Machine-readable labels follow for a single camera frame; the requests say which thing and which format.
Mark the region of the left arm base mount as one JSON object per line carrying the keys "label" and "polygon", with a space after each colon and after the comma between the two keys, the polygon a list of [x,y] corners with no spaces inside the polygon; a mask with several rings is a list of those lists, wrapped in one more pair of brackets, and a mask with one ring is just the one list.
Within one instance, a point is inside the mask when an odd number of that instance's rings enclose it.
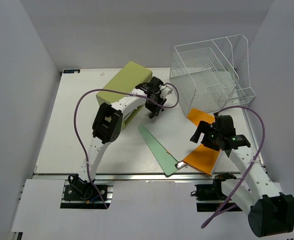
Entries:
{"label": "left arm base mount", "polygon": [[65,181],[60,208],[106,210],[112,199],[112,185],[98,184],[96,188],[78,174],[68,176]]}

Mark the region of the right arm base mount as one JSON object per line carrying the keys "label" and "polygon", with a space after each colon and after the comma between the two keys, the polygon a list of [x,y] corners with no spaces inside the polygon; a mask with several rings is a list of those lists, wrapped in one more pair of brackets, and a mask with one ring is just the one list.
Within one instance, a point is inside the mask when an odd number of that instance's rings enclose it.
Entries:
{"label": "right arm base mount", "polygon": [[195,185],[195,190],[190,195],[197,200],[197,212],[215,212],[220,207],[227,198],[221,190],[221,183],[226,180],[236,180],[236,176],[231,173],[223,173],[216,175],[210,184]]}

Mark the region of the green clipboard with paper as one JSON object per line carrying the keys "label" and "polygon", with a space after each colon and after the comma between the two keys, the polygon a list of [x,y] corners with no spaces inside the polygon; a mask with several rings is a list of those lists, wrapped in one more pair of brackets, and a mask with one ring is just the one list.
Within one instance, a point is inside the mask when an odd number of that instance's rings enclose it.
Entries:
{"label": "green clipboard with paper", "polygon": [[167,177],[187,167],[187,163],[177,161],[143,125],[138,126],[138,131]]}

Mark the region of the green metal tool chest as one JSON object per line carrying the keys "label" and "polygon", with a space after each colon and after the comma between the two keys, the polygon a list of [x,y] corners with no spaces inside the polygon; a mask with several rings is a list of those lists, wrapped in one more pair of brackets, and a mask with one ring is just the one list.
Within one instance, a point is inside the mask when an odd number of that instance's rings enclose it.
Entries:
{"label": "green metal tool chest", "polygon": [[[150,82],[152,77],[153,73],[151,70],[130,61],[103,87],[103,89],[130,93],[138,84]],[[107,91],[100,91],[96,94],[99,105],[102,103],[112,104],[123,97],[123,94]]]}

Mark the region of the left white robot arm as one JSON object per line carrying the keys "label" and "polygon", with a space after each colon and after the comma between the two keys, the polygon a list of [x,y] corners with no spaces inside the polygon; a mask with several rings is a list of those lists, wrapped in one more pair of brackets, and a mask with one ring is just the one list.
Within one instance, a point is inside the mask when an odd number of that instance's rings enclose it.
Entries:
{"label": "left white robot arm", "polygon": [[124,97],[113,103],[104,102],[99,106],[92,125],[92,141],[89,150],[86,150],[77,129],[77,113],[84,97],[95,90],[83,94],[76,104],[73,124],[76,136],[84,150],[85,160],[78,173],[68,177],[68,182],[75,190],[75,194],[83,200],[92,195],[95,188],[93,180],[99,163],[110,143],[119,137],[123,118],[138,107],[148,109],[151,119],[158,116],[166,108],[164,105],[166,97],[172,93],[172,88],[159,78],[153,77],[149,82],[138,84],[129,93],[110,89],[102,89],[101,91],[121,94]]}

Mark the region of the white clipboard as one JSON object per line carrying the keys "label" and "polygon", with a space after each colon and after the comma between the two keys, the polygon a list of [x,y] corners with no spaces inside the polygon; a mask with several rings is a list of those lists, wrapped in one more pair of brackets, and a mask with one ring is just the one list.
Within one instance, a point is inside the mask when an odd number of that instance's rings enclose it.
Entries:
{"label": "white clipboard", "polygon": [[179,162],[200,146],[190,141],[197,126],[186,118],[180,106],[165,109],[158,116],[145,119],[142,125]]}

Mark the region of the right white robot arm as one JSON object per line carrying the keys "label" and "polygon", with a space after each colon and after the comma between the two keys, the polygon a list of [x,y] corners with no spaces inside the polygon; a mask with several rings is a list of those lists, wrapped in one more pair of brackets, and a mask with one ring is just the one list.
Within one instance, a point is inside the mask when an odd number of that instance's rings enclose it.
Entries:
{"label": "right white robot arm", "polygon": [[216,175],[212,184],[197,185],[192,192],[199,201],[233,201],[246,215],[257,237],[290,233],[294,229],[294,197],[284,194],[253,158],[250,143],[237,134],[229,115],[214,116],[214,122],[200,121],[190,139],[215,151],[223,151],[235,164],[242,179],[231,173]]}

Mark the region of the orange notebook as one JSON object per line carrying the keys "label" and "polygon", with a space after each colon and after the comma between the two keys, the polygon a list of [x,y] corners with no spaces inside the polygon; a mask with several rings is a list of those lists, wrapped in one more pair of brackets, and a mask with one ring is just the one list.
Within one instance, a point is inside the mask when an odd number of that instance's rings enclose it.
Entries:
{"label": "orange notebook", "polygon": [[[195,108],[189,112],[186,118],[188,118],[197,127],[200,121],[205,121],[207,123],[212,123],[214,121],[213,116]],[[220,151],[206,148],[204,145],[200,144],[200,146],[198,146],[182,161],[205,174],[212,175],[219,153]]]}

